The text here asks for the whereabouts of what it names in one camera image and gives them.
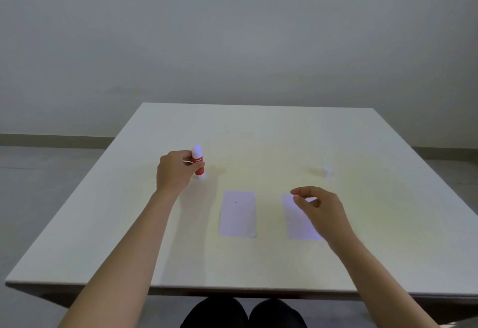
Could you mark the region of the person's right hand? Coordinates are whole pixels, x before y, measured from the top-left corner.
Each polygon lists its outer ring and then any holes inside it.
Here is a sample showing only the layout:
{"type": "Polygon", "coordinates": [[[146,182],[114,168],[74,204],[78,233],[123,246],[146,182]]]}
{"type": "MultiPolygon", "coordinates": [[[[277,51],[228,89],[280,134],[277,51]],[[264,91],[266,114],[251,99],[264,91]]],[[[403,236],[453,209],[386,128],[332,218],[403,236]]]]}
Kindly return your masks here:
{"type": "Polygon", "coordinates": [[[311,200],[318,198],[320,207],[304,212],[315,230],[331,247],[350,243],[357,239],[346,216],[342,202],[338,196],[317,186],[302,186],[290,191],[292,196],[302,196],[311,200]]]}

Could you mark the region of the person's right leg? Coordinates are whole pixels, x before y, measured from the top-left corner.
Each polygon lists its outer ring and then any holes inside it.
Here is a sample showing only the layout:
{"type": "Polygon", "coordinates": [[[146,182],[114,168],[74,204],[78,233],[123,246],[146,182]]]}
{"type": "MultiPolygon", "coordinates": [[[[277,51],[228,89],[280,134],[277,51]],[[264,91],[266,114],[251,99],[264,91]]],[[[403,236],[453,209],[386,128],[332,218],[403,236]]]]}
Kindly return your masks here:
{"type": "Polygon", "coordinates": [[[307,328],[299,312],[284,301],[267,299],[254,307],[247,328],[307,328]]]}

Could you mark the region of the person's leg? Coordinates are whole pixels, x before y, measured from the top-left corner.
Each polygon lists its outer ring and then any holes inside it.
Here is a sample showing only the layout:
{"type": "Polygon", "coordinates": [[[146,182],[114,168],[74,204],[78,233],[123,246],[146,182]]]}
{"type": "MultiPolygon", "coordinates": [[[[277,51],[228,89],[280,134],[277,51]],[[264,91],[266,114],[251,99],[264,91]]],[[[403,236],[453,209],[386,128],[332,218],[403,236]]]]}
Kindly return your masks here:
{"type": "Polygon", "coordinates": [[[254,307],[247,328],[307,328],[299,312],[284,301],[267,299],[254,307]]]}
{"type": "Polygon", "coordinates": [[[211,296],[195,305],[180,328],[248,328],[248,315],[235,298],[211,296]]]}

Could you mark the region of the person's right forearm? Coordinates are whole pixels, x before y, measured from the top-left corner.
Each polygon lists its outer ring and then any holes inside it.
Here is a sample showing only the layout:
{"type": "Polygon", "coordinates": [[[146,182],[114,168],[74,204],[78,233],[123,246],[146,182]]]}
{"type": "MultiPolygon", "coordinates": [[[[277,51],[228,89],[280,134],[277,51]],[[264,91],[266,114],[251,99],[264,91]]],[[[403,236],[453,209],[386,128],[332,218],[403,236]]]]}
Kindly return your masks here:
{"type": "Polygon", "coordinates": [[[378,328],[440,328],[355,234],[329,239],[378,328]]]}

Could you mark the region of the white paper sheet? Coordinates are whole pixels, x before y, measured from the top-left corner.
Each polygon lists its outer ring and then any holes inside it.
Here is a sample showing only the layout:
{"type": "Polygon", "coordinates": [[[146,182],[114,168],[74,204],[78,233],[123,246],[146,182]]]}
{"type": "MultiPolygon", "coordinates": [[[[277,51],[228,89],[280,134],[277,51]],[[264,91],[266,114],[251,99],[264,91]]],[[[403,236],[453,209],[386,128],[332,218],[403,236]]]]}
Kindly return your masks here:
{"type": "Polygon", "coordinates": [[[224,191],[218,234],[231,238],[256,237],[255,192],[224,191]]]}
{"type": "Polygon", "coordinates": [[[295,204],[291,194],[282,195],[282,203],[290,240],[323,240],[306,214],[295,204]]]}

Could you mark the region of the person's left leg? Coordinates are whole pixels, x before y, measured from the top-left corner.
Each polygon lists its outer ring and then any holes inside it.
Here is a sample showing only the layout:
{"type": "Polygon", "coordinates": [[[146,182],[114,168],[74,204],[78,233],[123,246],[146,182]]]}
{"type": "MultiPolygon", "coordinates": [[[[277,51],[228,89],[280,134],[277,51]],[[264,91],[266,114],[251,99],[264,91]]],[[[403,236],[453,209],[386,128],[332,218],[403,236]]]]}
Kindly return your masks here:
{"type": "Polygon", "coordinates": [[[248,315],[235,298],[211,296],[195,305],[180,328],[248,328],[248,315]]]}

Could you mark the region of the person's left hand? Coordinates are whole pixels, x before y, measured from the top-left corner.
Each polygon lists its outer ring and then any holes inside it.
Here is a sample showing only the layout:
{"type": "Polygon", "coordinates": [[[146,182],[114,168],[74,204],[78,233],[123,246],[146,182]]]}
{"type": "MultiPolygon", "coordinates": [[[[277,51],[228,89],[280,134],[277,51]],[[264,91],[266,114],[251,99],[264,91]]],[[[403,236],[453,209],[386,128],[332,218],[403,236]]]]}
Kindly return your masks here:
{"type": "Polygon", "coordinates": [[[192,161],[191,157],[190,150],[170,151],[161,156],[157,167],[156,190],[179,196],[192,178],[183,164],[183,161],[192,161]]]}

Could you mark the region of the person's left forearm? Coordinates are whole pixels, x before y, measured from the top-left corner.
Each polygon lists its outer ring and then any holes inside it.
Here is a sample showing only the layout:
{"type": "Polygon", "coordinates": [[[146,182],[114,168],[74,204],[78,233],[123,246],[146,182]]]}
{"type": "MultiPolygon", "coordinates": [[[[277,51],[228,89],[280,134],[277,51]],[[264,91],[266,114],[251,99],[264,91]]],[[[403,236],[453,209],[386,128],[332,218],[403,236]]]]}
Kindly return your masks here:
{"type": "Polygon", "coordinates": [[[68,309],[58,328],[135,328],[179,189],[156,190],[68,309]]]}

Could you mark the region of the red and white glue stick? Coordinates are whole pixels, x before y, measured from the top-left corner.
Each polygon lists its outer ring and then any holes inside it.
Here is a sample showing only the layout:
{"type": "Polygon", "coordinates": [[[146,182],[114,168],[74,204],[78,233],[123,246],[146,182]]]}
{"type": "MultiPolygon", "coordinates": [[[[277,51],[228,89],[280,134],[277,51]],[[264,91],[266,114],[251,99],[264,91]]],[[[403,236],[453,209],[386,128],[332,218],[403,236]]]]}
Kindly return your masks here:
{"type": "MultiPolygon", "coordinates": [[[[196,145],[192,148],[191,150],[191,153],[192,153],[192,162],[193,164],[194,163],[198,163],[198,162],[202,162],[204,161],[204,158],[203,158],[203,153],[202,153],[202,149],[199,145],[196,145]]],[[[194,173],[194,176],[198,179],[204,179],[205,178],[205,168],[204,168],[204,165],[201,167],[201,168],[198,168],[195,173],[194,173]]]]}

